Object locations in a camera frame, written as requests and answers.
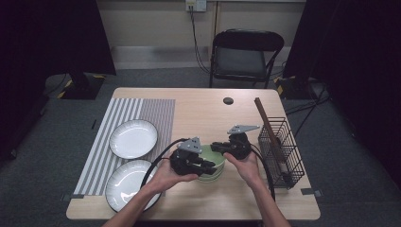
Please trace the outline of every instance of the striped placemat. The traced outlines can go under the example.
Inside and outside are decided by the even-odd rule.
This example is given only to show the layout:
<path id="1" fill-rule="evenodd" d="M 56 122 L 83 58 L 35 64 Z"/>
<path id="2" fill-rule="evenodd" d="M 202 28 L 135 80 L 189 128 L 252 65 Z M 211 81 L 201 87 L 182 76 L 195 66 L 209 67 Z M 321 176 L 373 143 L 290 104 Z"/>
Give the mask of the striped placemat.
<path id="1" fill-rule="evenodd" d="M 113 172 L 130 161 L 114 155 L 109 147 L 110 135 L 124 122 L 143 119 L 156 127 L 158 140 L 155 147 L 140 158 L 153 162 L 171 143 L 174 107 L 174 99 L 112 98 L 74 195 L 104 195 L 106 183 Z"/>

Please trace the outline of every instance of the human arm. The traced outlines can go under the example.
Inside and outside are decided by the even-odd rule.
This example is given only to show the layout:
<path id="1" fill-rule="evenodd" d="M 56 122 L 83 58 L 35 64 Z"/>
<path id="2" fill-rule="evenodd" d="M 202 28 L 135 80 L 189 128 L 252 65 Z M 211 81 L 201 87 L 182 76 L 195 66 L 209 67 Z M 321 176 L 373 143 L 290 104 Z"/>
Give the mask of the human arm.
<path id="1" fill-rule="evenodd" d="M 131 227 L 156 194 L 166 191 L 176 183 L 190 182 L 195 179 L 198 179 L 198 175 L 196 174 L 178 175 L 171 168 L 169 160 L 162 160 L 160 167 L 150 181 L 145 184 L 117 214 L 109 219 L 103 227 Z"/>
<path id="2" fill-rule="evenodd" d="M 244 160 L 237 160 L 226 152 L 224 157 L 236 167 L 241 178 L 252 190 L 265 226 L 290 226 L 260 176 L 256 155 L 251 152 Z"/>

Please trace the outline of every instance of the wooden table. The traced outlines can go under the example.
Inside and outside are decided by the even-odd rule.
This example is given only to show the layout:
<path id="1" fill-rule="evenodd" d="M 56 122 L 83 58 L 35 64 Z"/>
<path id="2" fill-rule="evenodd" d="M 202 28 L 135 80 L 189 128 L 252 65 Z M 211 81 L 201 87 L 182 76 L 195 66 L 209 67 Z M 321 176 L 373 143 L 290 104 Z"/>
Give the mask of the wooden table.
<path id="1" fill-rule="evenodd" d="M 256 97 L 261 99 L 269 117 L 286 116 L 274 90 L 118 88 L 113 97 L 175 99 L 172 141 L 198 136 L 203 145 L 228 141 L 227 130 L 235 124 L 262 126 L 262 118 L 254 104 Z M 234 104 L 224 104 L 225 97 L 231 97 Z M 259 132 L 247 132 L 254 145 L 258 144 Z M 305 174 L 290 190 L 275 189 L 276 202 L 287 219 L 313 220 L 320 217 L 314 195 L 303 195 L 301 191 L 302 188 L 310 187 Z M 70 219 L 107 219 L 114 214 L 105 196 L 72 199 L 66 213 Z M 166 195 L 147 210 L 141 219 L 257 220 L 261 216 L 252 190 L 227 161 L 217 181 L 178 183 L 167 190 Z"/>

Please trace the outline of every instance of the forearm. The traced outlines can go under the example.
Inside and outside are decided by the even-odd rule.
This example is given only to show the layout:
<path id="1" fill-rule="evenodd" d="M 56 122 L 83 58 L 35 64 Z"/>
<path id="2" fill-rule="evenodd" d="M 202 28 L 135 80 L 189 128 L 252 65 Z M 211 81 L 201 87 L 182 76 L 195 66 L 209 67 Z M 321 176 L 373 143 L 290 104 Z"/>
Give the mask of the forearm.
<path id="1" fill-rule="evenodd" d="M 141 216 L 149 201 L 156 195 L 149 186 L 144 186 L 132 199 L 115 214 L 103 227 L 132 226 Z"/>
<path id="2" fill-rule="evenodd" d="M 286 218 L 281 213 L 274 199 L 270 195 L 270 191 L 263 183 L 258 181 L 251 186 L 251 189 L 259 207 L 260 214 L 266 227 L 273 226 L 290 226 Z"/>

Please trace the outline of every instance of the human hand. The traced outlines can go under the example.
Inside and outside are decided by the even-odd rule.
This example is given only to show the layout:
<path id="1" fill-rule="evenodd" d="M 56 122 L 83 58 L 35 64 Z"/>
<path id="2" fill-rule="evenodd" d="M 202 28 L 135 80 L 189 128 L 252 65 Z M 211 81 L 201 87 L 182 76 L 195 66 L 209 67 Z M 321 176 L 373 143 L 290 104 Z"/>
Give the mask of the human hand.
<path id="1" fill-rule="evenodd" d="M 178 175 L 174 169 L 171 168 L 170 161 L 163 159 L 159 168 L 154 176 L 146 184 L 155 191 L 155 193 L 162 193 L 180 182 L 190 182 L 198 179 L 197 174 Z"/>
<path id="2" fill-rule="evenodd" d="M 239 176 L 241 176 L 250 188 L 254 188 L 258 183 L 263 183 L 260 177 L 256 155 L 253 152 L 243 160 L 237 160 L 228 152 L 225 152 L 223 156 L 236 167 Z"/>

